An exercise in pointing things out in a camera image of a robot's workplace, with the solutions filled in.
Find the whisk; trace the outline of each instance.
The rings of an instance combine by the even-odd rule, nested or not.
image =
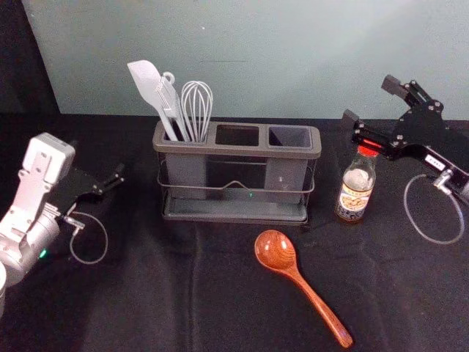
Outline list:
[[[181,108],[192,142],[203,142],[207,137],[212,105],[213,93],[208,84],[200,81],[184,84],[181,91]]]

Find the spoon handle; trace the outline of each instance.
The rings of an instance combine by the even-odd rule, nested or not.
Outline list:
[[[321,314],[322,319],[327,323],[329,329],[336,336],[336,339],[339,341],[342,347],[348,348],[353,344],[353,339],[350,336],[349,332],[342,325],[340,320],[336,317],[328,305],[313,291],[311,286],[308,285],[308,282],[301,276],[300,273],[293,272],[290,273],[293,281],[300,287],[300,289],[306,294],[309,298],[309,301],[316,308],[318,313]]]

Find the bottle cap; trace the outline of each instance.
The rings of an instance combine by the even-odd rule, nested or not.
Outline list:
[[[378,152],[375,152],[374,150],[364,147],[363,145],[358,146],[358,152],[361,155],[365,155],[365,156],[377,156],[379,154]]]

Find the table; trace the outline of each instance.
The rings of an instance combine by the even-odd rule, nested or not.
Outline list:
[[[402,205],[407,181],[427,170],[414,160],[380,158],[363,223],[342,224],[333,205],[355,152],[350,126],[338,120],[251,121],[321,131],[311,228],[275,228],[291,238],[304,277],[350,330],[350,351],[467,351],[469,239],[452,246],[425,241]],[[100,179],[119,162],[127,165],[126,182],[113,194],[80,207],[106,226],[106,259],[77,263],[67,250],[70,229],[64,229],[49,254],[7,290],[0,350],[343,351],[303,294],[256,261],[254,240],[269,226],[162,220],[152,150],[156,122],[0,115],[1,214],[15,194],[27,142],[42,131],[77,139],[74,165]],[[468,131],[466,122],[454,126]],[[410,207],[422,227],[440,238],[456,234],[449,200],[424,182],[412,190]],[[77,242],[98,252],[102,245],[92,233]]]

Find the glass bottle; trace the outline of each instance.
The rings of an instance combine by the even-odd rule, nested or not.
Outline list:
[[[376,180],[374,167],[377,155],[374,150],[358,146],[356,156],[344,172],[335,211],[341,220],[349,224],[363,218]]]

